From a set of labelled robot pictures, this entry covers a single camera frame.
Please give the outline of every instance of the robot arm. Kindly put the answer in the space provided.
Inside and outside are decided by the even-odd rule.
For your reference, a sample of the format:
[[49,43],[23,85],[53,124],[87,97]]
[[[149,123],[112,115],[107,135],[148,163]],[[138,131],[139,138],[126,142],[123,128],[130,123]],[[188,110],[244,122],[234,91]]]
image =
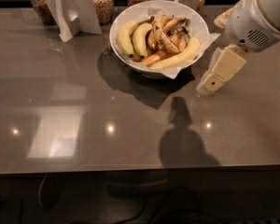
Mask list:
[[211,94],[235,76],[247,52],[260,52],[280,41],[280,0],[241,0],[215,19],[231,44],[215,51],[208,71],[197,87]]

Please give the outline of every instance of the bunch of bananas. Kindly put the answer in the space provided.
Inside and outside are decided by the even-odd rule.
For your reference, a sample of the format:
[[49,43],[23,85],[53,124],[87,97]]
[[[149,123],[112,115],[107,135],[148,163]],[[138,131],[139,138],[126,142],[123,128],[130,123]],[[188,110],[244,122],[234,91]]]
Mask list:
[[121,52],[151,70],[190,63],[200,49],[189,32],[189,19],[159,15],[143,21],[127,21],[119,29]]

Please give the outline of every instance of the bowl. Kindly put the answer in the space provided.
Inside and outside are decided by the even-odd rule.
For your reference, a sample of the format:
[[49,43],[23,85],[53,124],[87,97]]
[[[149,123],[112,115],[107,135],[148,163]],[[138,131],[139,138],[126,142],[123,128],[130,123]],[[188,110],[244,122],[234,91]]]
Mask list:
[[125,56],[119,49],[117,36],[120,27],[130,20],[144,20],[151,16],[159,14],[173,15],[175,17],[186,17],[190,19],[189,30],[196,36],[197,34],[209,34],[208,27],[199,13],[183,4],[167,0],[150,0],[128,7],[123,10],[112,23],[109,39],[110,45],[117,56],[132,69],[140,72],[142,75],[150,78],[175,78],[178,73],[192,64],[196,63],[202,56],[203,51],[199,52],[197,57],[190,63],[182,67],[166,68],[160,71],[149,70],[143,63],[135,63],[129,57]]

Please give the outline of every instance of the gray table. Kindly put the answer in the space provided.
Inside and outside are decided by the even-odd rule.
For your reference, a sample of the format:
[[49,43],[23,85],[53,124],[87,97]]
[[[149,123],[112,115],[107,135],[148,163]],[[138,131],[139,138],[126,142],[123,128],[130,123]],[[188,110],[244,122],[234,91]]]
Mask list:
[[[223,7],[204,7],[211,32]],[[176,80],[121,62],[104,35],[67,43],[31,8],[0,9],[0,174],[280,165],[280,43],[212,96],[221,36]]]

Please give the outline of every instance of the table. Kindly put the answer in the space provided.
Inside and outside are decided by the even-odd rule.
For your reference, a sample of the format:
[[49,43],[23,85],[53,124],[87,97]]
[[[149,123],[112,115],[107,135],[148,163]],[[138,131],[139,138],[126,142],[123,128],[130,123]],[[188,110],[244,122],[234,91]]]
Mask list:
[[[225,9],[203,8],[211,33]],[[149,79],[102,29],[63,43],[31,8],[0,9],[0,174],[280,165],[280,43],[201,96],[224,36],[175,80]]]

